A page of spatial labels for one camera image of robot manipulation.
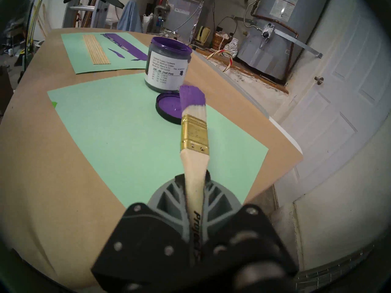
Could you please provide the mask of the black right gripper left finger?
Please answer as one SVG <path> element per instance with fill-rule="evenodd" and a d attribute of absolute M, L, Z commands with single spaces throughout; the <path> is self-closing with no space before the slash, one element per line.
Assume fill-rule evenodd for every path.
<path fill-rule="evenodd" d="M 147 204 L 130 205 L 94 265 L 92 274 L 108 293 L 129 292 L 190 268 L 190 223 L 185 177 L 175 176 Z"/>

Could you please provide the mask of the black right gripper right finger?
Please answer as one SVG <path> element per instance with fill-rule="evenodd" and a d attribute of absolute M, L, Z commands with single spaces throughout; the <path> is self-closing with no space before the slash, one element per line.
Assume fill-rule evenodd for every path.
<path fill-rule="evenodd" d="M 256 204 L 241 205 L 206 172 L 206 279 L 201 293 L 295 293 L 298 264 Z"/>

